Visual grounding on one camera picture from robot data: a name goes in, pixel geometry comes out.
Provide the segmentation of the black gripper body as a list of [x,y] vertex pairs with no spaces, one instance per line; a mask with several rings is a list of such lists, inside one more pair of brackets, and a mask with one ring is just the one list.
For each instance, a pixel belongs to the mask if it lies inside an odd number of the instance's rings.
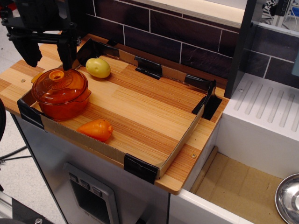
[[79,45],[80,36],[76,23],[59,15],[54,0],[14,0],[19,16],[3,18],[1,24],[7,28],[9,40]]

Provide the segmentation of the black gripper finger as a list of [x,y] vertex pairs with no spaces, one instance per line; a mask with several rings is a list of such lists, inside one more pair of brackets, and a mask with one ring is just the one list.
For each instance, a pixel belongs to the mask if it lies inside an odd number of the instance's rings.
[[15,48],[20,53],[25,62],[31,67],[36,67],[42,58],[37,38],[21,38],[12,40]]
[[77,37],[71,31],[62,31],[57,42],[57,50],[65,71],[72,68],[77,58]]

